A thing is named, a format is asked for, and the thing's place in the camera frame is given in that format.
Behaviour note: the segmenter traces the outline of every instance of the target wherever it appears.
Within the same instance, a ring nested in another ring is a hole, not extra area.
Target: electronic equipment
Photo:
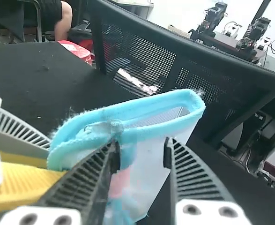
[[[226,3],[218,2],[215,7],[207,9],[207,11],[205,11],[205,19],[201,25],[198,26],[197,30],[189,31],[189,33],[192,33],[190,38],[197,40],[198,34],[205,34],[214,37],[216,34],[213,31],[225,17],[227,6]]]
[[[238,35],[238,31],[240,27],[242,26],[237,24],[236,22],[229,22],[224,27],[222,34],[235,39]]]
[[[269,46],[271,46],[271,39],[269,37],[262,37],[255,44],[255,47],[261,51],[266,51]]]
[[[256,55],[255,44],[265,34],[269,24],[270,20],[265,17],[257,19],[254,24],[250,24],[244,37],[236,43],[236,49]]]

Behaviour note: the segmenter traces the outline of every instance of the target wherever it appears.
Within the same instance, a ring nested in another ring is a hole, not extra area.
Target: yellow gripper part
[[[65,172],[30,165],[1,163],[0,212],[36,202]]]

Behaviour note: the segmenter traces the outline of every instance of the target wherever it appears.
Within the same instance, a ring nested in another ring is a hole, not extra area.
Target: black shorts
[[[53,31],[55,24],[62,19],[60,0],[39,0],[43,31]]]

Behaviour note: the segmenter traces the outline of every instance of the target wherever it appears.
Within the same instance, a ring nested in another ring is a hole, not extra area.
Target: person's leg
[[[62,19],[54,26],[55,41],[67,40],[67,33],[72,24],[72,7],[65,1],[61,1]]]

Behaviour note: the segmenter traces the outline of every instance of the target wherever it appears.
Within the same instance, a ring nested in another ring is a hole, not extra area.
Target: person
[[[72,7],[61,0],[39,0],[39,4],[43,30],[44,24],[47,24],[48,31],[54,29],[55,41],[67,40],[73,18]]]

